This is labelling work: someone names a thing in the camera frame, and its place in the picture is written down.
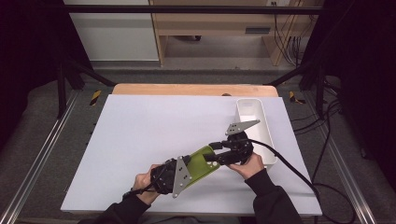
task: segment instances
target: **black sleeve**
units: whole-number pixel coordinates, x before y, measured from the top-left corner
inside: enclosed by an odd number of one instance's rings
[[[253,208],[257,223],[303,223],[289,195],[274,185],[265,169],[245,182],[256,193]]]
[[[150,205],[134,195],[120,203],[111,204],[98,218],[81,220],[78,224],[135,224],[149,208]]]

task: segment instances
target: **metal bracket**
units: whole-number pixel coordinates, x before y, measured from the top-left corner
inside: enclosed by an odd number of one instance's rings
[[[238,123],[232,123],[230,124],[230,126],[227,129],[227,132],[225,133],[225,135],[232,135],[232,134],[236,134],[236,133],[241,133],[244,130],[250,128],[253,125],[256,125],[260,123],[259,119],[255,119],[255,120],[249,120],[249,121],[244,121],[244,122],[238,122]]]
[[[183,157],[181,156],[178,157],[176,164],[174,187],[172,190],[173,198],[177,198],[180,192],[183,191],[189,185],[191,180],[192,180],[192,176],[190,175],[190,172],[183,161]]]

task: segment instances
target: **white table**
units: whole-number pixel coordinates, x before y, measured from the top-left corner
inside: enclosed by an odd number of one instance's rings
[[[152,163],[191,154],[224,135],[241,97],[109,95],[91,142],[61,210],[100,212],[121,200],[137,174]],[[274,146],[308,177],[283,100],[260,97]],[[301,216],[321,215],[312,190],[281,161],[269,171],[289,194]],[[167,215],[253,215],[255,195],[227,167],[200,180],[173,199],[162,195],[148,213]]]

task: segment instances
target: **person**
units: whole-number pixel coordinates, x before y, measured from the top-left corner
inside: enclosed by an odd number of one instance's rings
[[[157,166],[151,165],[146,174],[137,175],[133,190],[148,186],[150,184],[150,171]],[[253,152],[245,164],[230,164],[228,167],[240,174],[247,185],[256,193],[253,209],[257,223],[303,223],[286,191],[271,181],[260,155]],[[83,219],[78,224],[139,223],[139,218],[150,208],[158,196],[160,194],[155,190],[129,195],[120,203],[111,204],[98,218]]]

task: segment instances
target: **hand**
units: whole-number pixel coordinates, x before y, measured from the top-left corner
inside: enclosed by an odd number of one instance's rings
[[[262,157],[256,153],[252,153],[247,159],[247,162],[243,165],[230,164],[228,165],[230,169],[236,171],[244,179],[249,179],[253,175],[257,174],[259,171],[264,169],[264,164],[262,163]]]
[[[151,183],[151,181],[150,181],[151,170],[157,166],[159,166],[159,165],[151,165],[151,167],[149,168],[149,170],[146,174],[137,175],[136,178],[134,179],[134,186],[132,187],[132,189],[133,190],[143,189],[143,188],[147,187]],[[157,191],[155,191],[154,188],[152,188],[150,190],[153,190],[153,191],[145,191],[142,194],[136,195],[143,203],[145,203],[147,205],[152,204],[155,201],[155,199],[157,199],[157,197],[160,196],[160,194],[157,193]]]

